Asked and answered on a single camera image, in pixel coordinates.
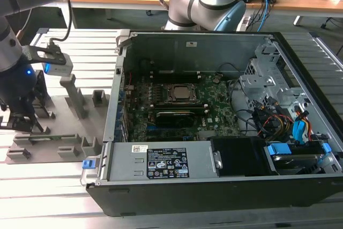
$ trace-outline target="floor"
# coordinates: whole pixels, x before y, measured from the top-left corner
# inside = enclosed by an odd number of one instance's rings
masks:
[[[107,20],[104,9],[74,9],[78,28],[130,28],[142,30],[159,30],[165,25],[168,13],[166,11],[152,11],[152,16],[147,16],[144,10],[112,10],[112,20]],[[8,16],[8,20],[16,32],[26,20],[28,11]],[[325,18],[306,17],[302,20],[301,26],[293,26],[295,17],[271,16],[266,21],[261,31],[265,32],[316,32],[324,42],[336,52],[343,44],[343,20],[334,21],[336,25],[328,23],[326,29],[321,29]],[[21,40],[22,45],[31,42],[39,28],[65,28],[63,18],[58,8],[36,8],[28,24],[26,33]]]

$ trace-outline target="blue latch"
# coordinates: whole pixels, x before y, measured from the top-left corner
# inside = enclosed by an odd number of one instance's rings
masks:
[[[306,124],[304,121],[295,121],[293,124],[293,138],[300,143],[300,145],[304,145],[305,142],[302,139],[302,135],[305,132]]]
[[[287,143],[272,143],[268,146],[268,151],[271,156],[292,154]]]
[[[95,169],[95,160],[84,160],[82,161],[82,169]]]
[[[325,153],[331,152],[331,147],[328,143],[323,143],[322,148],[324,149]]]

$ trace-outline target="green circuit board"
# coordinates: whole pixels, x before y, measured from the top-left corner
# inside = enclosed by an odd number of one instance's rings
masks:
[[[225,81],[216,81],[214,75],[201,75],[199,83],[191,84],[198,102],[208,104],[206,114],[194,117],[194,124],[185,128],[159,128],[153,121],[151,104],[156,98],[166,99],[166,91],[156,96],[154,88],[163,89],[164,84],[153,84],[145,78],[126,92],[126,111],[129,118],[129,141],[201,141],[211,136],[239,135],[240,129],[231,110]]]

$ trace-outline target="blue cable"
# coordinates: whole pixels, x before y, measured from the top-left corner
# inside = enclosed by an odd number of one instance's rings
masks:
[[[260,26],[259,26],[259,28],[257,30],[258,32],[262,28],[262,26],[264,25],[264,21],[265,21],[267,10],[268,10],[268,0],[265,0],[265,1],[266,1],[266,9],[264,10],[264,14],[263,14],[263,18],[262,18],[261,24],[260,24]]]

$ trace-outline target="power supply label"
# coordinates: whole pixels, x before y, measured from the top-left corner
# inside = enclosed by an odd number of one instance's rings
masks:
[[[186,148],[148,149],[146,174],[149,179],[188,178]]]

